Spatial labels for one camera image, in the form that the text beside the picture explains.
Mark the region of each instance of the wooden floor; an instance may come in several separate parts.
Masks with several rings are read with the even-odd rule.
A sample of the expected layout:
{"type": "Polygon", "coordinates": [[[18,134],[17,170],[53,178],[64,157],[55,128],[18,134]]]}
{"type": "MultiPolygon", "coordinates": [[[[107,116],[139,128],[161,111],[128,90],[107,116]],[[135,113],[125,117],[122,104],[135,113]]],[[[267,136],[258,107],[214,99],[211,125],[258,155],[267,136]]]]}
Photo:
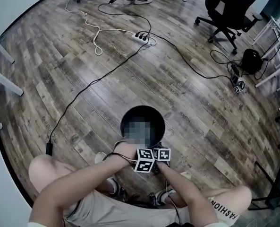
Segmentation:
{"type": "MultiPolygon", "coordinates": [[[[100,13],[98,5],[108,1],[72,1],[68,9],[86,11],[88,23],[101,29],[149,29],[139,17],[100,13]]],[[[17,21],[1,42],[16,62],[11,65],[0,54],[0,72],[24,94],[19,97],[0,85],[0,122],[4,125],[0,134],[13,168],[32,199],[38,193],[27,169],[35,156],[45,152],[47,138],[66,105],[88,83],[140,47],[129,33],[103,31],[96,42],[104,52],[95,55],[97,28],[85,25],[81,13],[67,13],[66,2],[44,0],[17,21]]],[[[124,6],[118,0],[102,9],[145,16],[152,32],[170,39],[189,63],[207,76],[229,75],[226,65],[210,57],[212,49],[231,60],[240,59],[266,24],[261,21],[237,37],[238,55],[234,56],[223,34],[218,34],[213,44],[207,42],[214,27],[204,22],[194,25],[196,16],[208,17],[204,0],[154,0],[143,6],[124,6]]],[[[254,49],[263,53],[272,41],[271,36],[266,37],[254,49]]],[[[246,76],[245,91],[235,95],[228,79],[208,80],[196,75],[170,45],[159,39],[157,42],[76,100],[52,136],[54,156],[77,168],[92,165],[96,153],[109,153],[120,138],[124,113],[136,105],[150,105],[165,118],[162,143],[172,149],[174,169],[191,172],[200,189],[245,184],[254,197],[267,195],[271,187],[254,162],[257,160],[272,178],[280,166],[280,129],[274,120],[279,114],[280,95],[275,89],[280,76],[258,89],[254,77],[246,76]]],[[[159,175],[136,174],[131,169],[124,169],[118,178],[127,192],[139,193],[141,199],[164,185],[159,175]]],[[[258,227],[280,226],[280,209],[247,211],[236,226],[246,226],[253,219],[258,227]]]]}

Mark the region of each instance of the person's feet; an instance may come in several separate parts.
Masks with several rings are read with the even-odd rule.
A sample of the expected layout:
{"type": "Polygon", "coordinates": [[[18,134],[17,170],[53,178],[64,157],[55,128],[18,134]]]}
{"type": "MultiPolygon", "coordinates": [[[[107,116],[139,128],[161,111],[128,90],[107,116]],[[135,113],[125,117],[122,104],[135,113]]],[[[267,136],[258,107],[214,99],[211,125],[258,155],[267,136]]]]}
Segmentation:
{"type": "Polygon", "coordinates": [[[129,5],[131,3],[133,3],[135,0],[124,0],[123,4],[124,5],[129,5]]]}
{"type": "MultiPolygon", "coordinates": [[[[181,175],[184,176],[185,178],[187,178],[188,180],[191,179],[190,172],[182,172],[181,175]]],[[[165,205],[165,204],[170,203],[171,200],[168,196],[171,196],[172,194],[175,195],[175,193],[176,193],[176,191],[174,189],[172,189],[171,185],[169,185],[167,187],[167,192],[166,192],[166,189],[163,189],[155,194],[156,204],[165,205]]],[[[175,202],[175,204],[180,202],[178,199],[177,199],[177,201],[175,201],[175,200],[176,200],[176,198],[174,198],[174,200],[173,200],[175,202]]]]}
{"type": "Polygon", "coordinates": [[[136,5],[148,4],[151,3],[153,0],[135,0],[136,5]]]}
{"type": "MultiPolygon", "coordinates": [[[[98,164],[104,160],[106,157],[106,154],[104,152],[97,153],[96,157],[94,158],[94,163],[98,164]]],[[[113,175],[106,179],[112,186],[113,186],[113,192],[108,192],[108,194],[111,197],[117,197],[120,193],[120,185],[116,179],[116,177],[113,175]]]]}

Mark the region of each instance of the gray shorts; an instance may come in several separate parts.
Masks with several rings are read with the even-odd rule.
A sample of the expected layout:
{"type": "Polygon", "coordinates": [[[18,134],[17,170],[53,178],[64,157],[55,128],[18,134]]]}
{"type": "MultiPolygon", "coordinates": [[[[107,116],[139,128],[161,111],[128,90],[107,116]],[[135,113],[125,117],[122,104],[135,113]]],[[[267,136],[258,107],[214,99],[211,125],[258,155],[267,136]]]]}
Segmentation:
{"type": "MultiPolygon", "coordinates": [[[[236,222],[238,215],[217,203],[215,197],[209,200],[220,223],[208,227],[227,227],[236,222]]],[[[166,227],[178,223],[175,209],[144,209],[109,198],[96,190],[82,199],[71,214],[75,207],[66,211],[64,217],[81,227],[166,227]]],[[[182,224],[191,223],[187,207],[178,209],[178,212],[182,224]]]]}

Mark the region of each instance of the person's left hand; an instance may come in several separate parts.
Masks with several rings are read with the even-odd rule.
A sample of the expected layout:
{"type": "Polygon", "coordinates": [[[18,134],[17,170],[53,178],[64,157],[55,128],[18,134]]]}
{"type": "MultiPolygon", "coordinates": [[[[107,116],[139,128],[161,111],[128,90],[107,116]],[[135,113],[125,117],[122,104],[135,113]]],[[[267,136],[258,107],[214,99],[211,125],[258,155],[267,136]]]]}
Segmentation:
{"type": "Polygon", "coordinates": [[[119,153],[133,160],[136,158],[136,147],[127,142],[120,142],[113,152],[119,153]]]}

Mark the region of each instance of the white shoe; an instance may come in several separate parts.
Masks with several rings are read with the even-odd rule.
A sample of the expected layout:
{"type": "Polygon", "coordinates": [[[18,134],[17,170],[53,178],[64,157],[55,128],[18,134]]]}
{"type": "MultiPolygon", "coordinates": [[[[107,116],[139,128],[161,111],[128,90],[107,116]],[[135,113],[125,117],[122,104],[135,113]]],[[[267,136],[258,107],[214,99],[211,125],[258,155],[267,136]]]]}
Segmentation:
{"type": "MultiPolygon", "coordinates": [[[[191,179],[191,173],[190,172],[182,172],[181,175],[184,176],[185,178],[187,178],[188,180],[191,179]]],[[[165,203],[165,198],[167,198],[169,195],[176,192],[174,189],[172,189],[171,185],[169,185],[167,187],[167,191],[168,192],[166,192],[166,189],[163,189],[163,190],[161,190],[161,191],[159,191],[155,194],[157,205],[165,205],[166,204],[165,203]]]]}
{"type": "Polygon", "coordinates": [[[136,5],[151,3],[153,0],[135,0],[136,5]]]}
{"type": "MultiPolygon", "coordinates": [[[[102,162],[106,156],[107,155],[104,152],[97,153],[96,157],[94,158],[94,163],[98,164],[98,163],[102,162]]],[[[119,185],[116,177],[113,175],[113,176],[107,178],[107,181],[109,181],[111,183],[111,185],[113,186],[113,189],[114,189],[113,192],[109,192],[108,194],[111,197],[117,197],[120,193],[120,185],[119,185]]]]}
{"type": "Polygon", "coordinates": [[[124,0],[123,4],[124,5],[129,5],[131,3],[133,3],[135,0],[124,0]]]}

